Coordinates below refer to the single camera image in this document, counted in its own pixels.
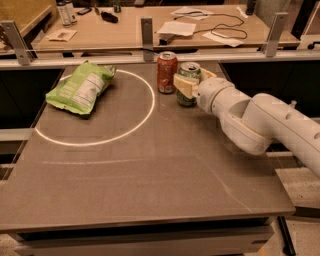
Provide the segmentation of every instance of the wooden workbench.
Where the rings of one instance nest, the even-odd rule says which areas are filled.
[[[234,15],[241,18],[244,24],[236,29],[247,32],[248,37],[244,40],[242,47],[261,47],[268,36],[269,27],[267,27],[256,15],[243,18],[236,9],[237,5],[211,5],[211,6],[192,6],[201,10],[208,10],[214,14]],[[115,50],[115,49],[140,49],[142,48],[141,36],[141,17],[152,17],[153,31],[159,30],[164,22],[173,21],[176,17],[171,13],[178,10],[177,6],[164,7],[123,7],[121,13],[115,15],[119,18],[117,24],[105,22],[100,16],[96,15],[94,10],[84,15],[77,16],[78,23],[72,26],[71,30],[77,30],[77,34],[69,42],[54,42],[44,38],[36,47],[37,51],[99,51],[99,50]],[[110,8],[100,8],[100,11],[112,12]],[[196,23],[196,31],[213,28],[220,23],[238,24],[239,20],[226,16],[212,16],[202,21],[179,18],[179,22]],[[48,34],[61,29],[61,20],[58,20]],[[242,33],[217,30],[218,33],[227,36],[243,36]],[[168,46],[159,46],[160,35],[154,33],[153,46],[155,49],[185,49],[185,48],[219,48],[224,45],[203,37],[201,33],[196,33],[191,37],[176,38]],[[280,46],[297,46],[298,40],[288,31],[284,31]]]

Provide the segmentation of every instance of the green can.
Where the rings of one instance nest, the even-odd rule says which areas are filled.
[[[178,74],[184,77],[200,79],[200,65],[196,62],[184,62],[181,64]],[[192,107],[197,103],[197,99],[195,97],[189,99],[179,90],[177,90],[177,101],[183,107]]]

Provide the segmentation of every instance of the wire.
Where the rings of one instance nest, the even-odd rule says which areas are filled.
[[[221,38],[234,38],[234,39],[246,39],[248,37],[248,34],[246,31],[242,30],[242,29],[236,29],[234,27],[240,27],[242,24],[244,24],[244,20],[242,20],[241,18],[234,16],[234,15],[229,15],[229,14],[214,14],[214,13],[203,13],[201,11],[193,11],[193,12],[187,12],[187,13],[175,13],[178,15],[182,15],[179,17],[175,17],[174,20],[183,18],[183,17],[200,17],[200,16],[226,16],[226,17],[231,17],[231,18],[235,18],[239,21],[239,23],[237,24],[233,24],[233,25],[229,25],[229,24],[225,24],[225,23],[220,23],[216,26],[214,26],[213,28],[210,29],[202,29],[202,30],[198,30],[195,31],[194,34],[196,33],[200,33],[200,32],[206,32],[206,31],[211,31],[211,34],[221,37]],[[240,32],[242,34],[244,34],[243,36],[233,36],[233,37],[229,37],[229,36],[223,36],[223,35],[218,35],[216,33],[214,33],[215,30],[229,30],[229,31],[236,31],[236,32]]]

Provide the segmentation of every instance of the green chip bag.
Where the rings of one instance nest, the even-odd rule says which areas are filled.
[[[110,84],[116,69],[113,65],[99,66],[85,62],[70,78],[60,82],[46,94],[46,102],[75,114],[88,115],[97,97]]]

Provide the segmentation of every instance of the table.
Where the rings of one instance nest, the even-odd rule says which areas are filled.
[[[192,6],[201,10],[208,10],[214,14],[228,14],[240,17],[244,20],[241,27],[236,27],[247,32],[248,37],[243,40],[242,47],[261,47],[267,39],[269,28],[256,16],[249,16],[248,19],[240,16],[236,9],[237,5],[210,5],[210,6]],[[77,34],[69,42],[54,42],[44,38],[36,47],[39,52],[52,51],[101,51],[101,50],[123,50],[123,49],[141,49],[141,17],[152,17],[153,31],[159,30],[164,22],[173,21],[171,12],[178,10],[177,6],[163,7],[123,7],[121,13],[115,15],[119,18],[117,24],[107,23],[97,16],[94,11],[84,15],[77,16],[78,23],[70,29],[77,30]],[[100,11],[111,12],[110,8],[100,8]],[[238,20],[232,17],[216,16],[208,17],[205,20],[197,21],[190,18],[180,18],[177,21],[186,23],[196,23],[196,31],[210,29],[219,23],[235,24]],[[52,33],[62,28],[61,20],[58,20],[48,33]],[[235,32],[218,30],[228,36],[243,36]],[[176,38],[168,46],[159,46],[160,35],[154,33],[153,47],[155,50],[163,49],[190,49],[190,48],[221,48],[223,44],[203,37],[203,33],[196,33],[192,37]],[[284,31],[280,39],[280,47],[296,47],[299,41],[288,31]]]
[[[266,220],[295,210],[266,155],[157,91],[155,64],[119,65],[89,119],[47,105],[0,190],[0,233],[24,240],[20,255],[257,251]]]

